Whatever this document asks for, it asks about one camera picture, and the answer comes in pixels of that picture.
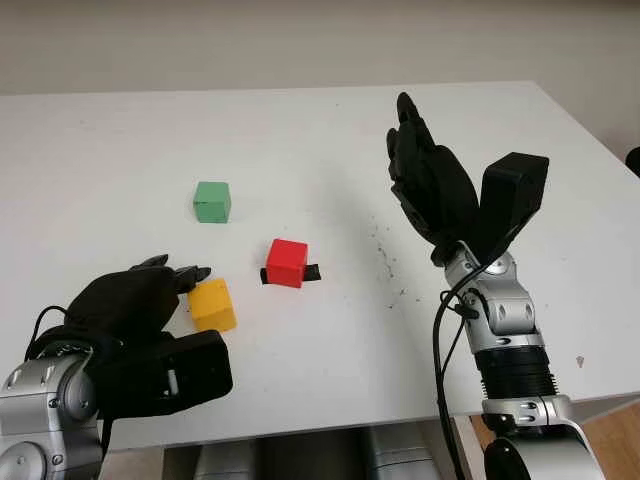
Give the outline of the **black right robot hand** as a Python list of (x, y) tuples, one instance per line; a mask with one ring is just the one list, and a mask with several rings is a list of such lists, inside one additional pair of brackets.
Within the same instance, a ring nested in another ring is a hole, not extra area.
[(386, 136), (391, 191), (417, 233), (445, 266), (470, 235), (479, 210), (475, 188), (454, 153), (437, 144), (411, 97), (397, 98), (399, 126)]

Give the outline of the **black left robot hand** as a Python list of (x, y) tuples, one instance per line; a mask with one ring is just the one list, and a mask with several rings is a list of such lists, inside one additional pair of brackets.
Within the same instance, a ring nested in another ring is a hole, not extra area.
[(156, 337), (173, 316), (179, 297), (212, 272), (208, 266), (174, 269), (166, 254), (89, 283), (67, 308), (64, 325), (115, 338), (125, 344)]

